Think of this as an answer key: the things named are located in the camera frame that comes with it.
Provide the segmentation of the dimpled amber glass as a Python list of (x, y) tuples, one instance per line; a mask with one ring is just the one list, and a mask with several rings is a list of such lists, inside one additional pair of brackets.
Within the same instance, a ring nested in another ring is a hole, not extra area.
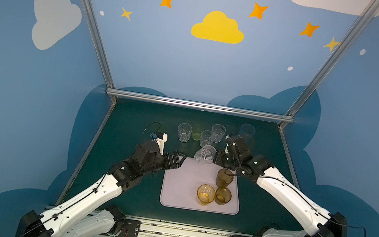
[(218, 171), (216, 175), (216, 186), (217, 187), (227, 187), (234, 181), (234, 175), (229, 169), (222, 168)]
[(217, 188), (215, 194), (215, 202), (219, 205), (224, 205), (231, 201), (232, 192), (227, 187)]

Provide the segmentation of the clear faceted glass three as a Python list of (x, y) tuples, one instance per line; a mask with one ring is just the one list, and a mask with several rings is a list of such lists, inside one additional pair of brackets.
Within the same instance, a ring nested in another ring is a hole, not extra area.
[(215, 159), (216, 153), (217, 150), (213, 146), (204, 145), (196, 152), (194, 160), (199, 164), (211, 164)]

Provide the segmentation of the short yellow transparent glass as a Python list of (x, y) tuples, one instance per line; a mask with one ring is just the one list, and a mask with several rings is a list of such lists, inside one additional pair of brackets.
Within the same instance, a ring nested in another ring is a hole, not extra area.
[(208, 184), (200, 185), (197, 189), (197, 198), (202, 205), (208, 205), (215, 200), (215, 189)]

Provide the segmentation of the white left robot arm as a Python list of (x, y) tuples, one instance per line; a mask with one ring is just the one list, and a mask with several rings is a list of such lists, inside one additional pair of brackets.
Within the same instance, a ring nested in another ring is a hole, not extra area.
[(112, 232), (118, 234), (125, 215), (117, 207), (92, 212), (108, 201), (138, 185), (143, 177), (160, 170), (180, 168), (186, 153), (163, 151), (156, 141), (136, 147), (127, 159), (114, 164), (94, 184), (66, 202), (42, 212), (25, 214), (15, 237), (92, 237)]

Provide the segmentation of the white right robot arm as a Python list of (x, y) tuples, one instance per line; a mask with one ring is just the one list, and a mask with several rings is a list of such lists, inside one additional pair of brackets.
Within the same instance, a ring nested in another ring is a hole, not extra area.
[(262, 155), (253, 156), (242, 136), (228, 135), (225, 144), (213, 163), (252, 180), (274, 197), (302, 226), (300, 231), (262, 228), (252, 237), (347, 237), (348, 224), (342, 214), (331, 214), (317, 205)]

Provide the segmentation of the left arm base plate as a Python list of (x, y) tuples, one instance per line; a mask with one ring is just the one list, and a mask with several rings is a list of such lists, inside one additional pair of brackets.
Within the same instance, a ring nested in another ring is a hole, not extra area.
[(112, 237), (138, 237), (141, 224), (140, 220), (135, 219), (119, 220), (107, 234)]

